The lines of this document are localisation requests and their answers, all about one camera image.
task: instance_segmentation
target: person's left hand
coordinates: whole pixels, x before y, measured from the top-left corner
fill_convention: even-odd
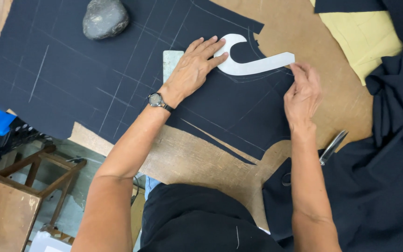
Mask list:
[[[169,106],[176,108],[184,98],[203,85],[206,75],[214,67],[227,60],[227,52],[208,60],[225,45],[224,38],[216,41],[217,36],[205,42],[199,38],[189,45],[169,79],[158,91]]]

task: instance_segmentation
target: stone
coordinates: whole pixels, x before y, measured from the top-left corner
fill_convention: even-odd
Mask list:
[[[83,34],[89,39],[104,39],[121,33],[129,14],[120,0],[92,0],[83,18]]]

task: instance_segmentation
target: yellow paper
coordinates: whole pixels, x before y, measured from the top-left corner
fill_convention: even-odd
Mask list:
[[[397,55],[403,48],[387,11],[319,15],[362,85],[366,85],[365,78],[382,63],[381,57]]]

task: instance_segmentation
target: wooden stool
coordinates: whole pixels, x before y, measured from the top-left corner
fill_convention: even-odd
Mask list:
[[[85,159],[75,164],[67,162],[59,156],[51,155],[50,153],[55,150],[54,145],[47,146],[43,150],[0,170],[1,252],[24,251],[43,199],[64,184],[59,202],[50,221],[50,225],[54,226],[74,175],[87,164]],[[56,164],[66,169],[67,172],[46,189],[38,191],[32,188],[32,184],[42,160]],[[27,165],[31,165],[31,168],[24,185],[7,178]]]

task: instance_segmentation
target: floor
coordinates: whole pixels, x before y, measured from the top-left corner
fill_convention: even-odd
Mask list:
[[[106,157],[82,147],[70,140],[53,139],[53,142],[57,146],[55,154],[59,154],[60,156],[68,159],[86,158],[88,160],[87,165],[82,168],[77,175],[77,178],[72,183],[69,190],[70,193],[66,196],[63,208],[56,222],[56,227],[59,231],[75,237],[80,226],[83,212],[85,210],[88,188],[90,187],[94,174],[104,162]],[[38,150],[40,150],[39,147],[34,144],[29,144],[19,147],[16,151],[21,153],[25,158]],[[24,183],[29,172],[28,168],[29,167],[25,167],[21,169],[10,176],[10,178],[14,181]],[[58,168],[54,164],[42,162],[40,168],[38,169],[33,188],[42,190],[46,188],[47,185],[59,178],[59,176],[62,174],[62,169]],[[139,182],[139,186],[144,188],[146,181],[145,175],[138,173],[136,177],[138,179],[137,181]],[[55,190],[43,201],[37,220],[32,229],[30,240],[33,239],[37,231],[40,230],[45,223],[48,223],[51,220],[60,195],[61,191]]]

